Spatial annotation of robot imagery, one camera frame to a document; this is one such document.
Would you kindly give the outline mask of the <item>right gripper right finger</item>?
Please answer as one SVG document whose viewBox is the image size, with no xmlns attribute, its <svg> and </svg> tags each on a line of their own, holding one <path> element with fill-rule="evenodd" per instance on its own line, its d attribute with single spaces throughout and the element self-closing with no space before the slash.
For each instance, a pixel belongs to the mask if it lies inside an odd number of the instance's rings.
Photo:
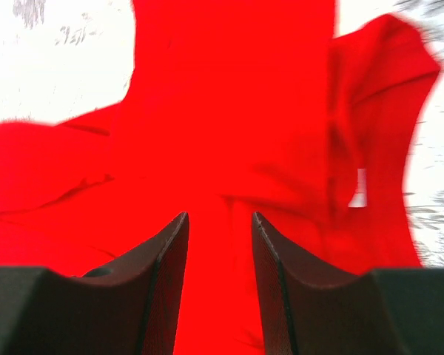
<svg viewBox="0 0 444 355">
<path fill-rule="evenodd" d="M 260 213 L 252 252 L 267 354 L 444 354 L 444 268 L 350 274 Z"/>
</svg>

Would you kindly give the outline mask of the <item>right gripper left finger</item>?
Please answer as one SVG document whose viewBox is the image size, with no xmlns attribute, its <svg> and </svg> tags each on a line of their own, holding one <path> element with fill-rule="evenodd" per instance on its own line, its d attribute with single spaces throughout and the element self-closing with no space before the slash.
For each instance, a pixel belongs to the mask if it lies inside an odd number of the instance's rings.
<svg viewBox="0 0 444 355">
<path fill-rule="evenodd" d="M 0 354 L 171 354 L 188 239 L 182 212 L 82 277 L 0 267 Z"/>
</svg>

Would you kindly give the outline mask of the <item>red t-shirt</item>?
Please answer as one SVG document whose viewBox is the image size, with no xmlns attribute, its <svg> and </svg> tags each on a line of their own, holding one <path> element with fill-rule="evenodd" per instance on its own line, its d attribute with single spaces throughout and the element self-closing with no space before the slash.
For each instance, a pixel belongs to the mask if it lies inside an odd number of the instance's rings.
<svg viewBox="0 0 444 355">
<path fill-rule="evenodd" d="M 0 265 L 78 275 L 189 215 L 176 354 L 262 354 L 251 223 L 353 274 L 416 268 L 403 173 L 440 65 L 333 1 L 135 1 L 124 100 L 0 124 Z"/>
</svg>

